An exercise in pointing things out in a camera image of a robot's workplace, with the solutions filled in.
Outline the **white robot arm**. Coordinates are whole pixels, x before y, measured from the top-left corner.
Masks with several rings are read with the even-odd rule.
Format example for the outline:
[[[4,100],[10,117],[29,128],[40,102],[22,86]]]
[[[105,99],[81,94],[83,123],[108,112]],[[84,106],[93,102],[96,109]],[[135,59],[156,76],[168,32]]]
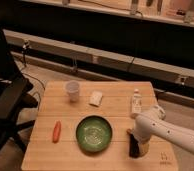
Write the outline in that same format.
[[[194,130],[168,123],[164,117],[165,111],[159,105],[134,114],[132,135],[141,155],[148,152],[152,136],[160,137],[194,154]]]

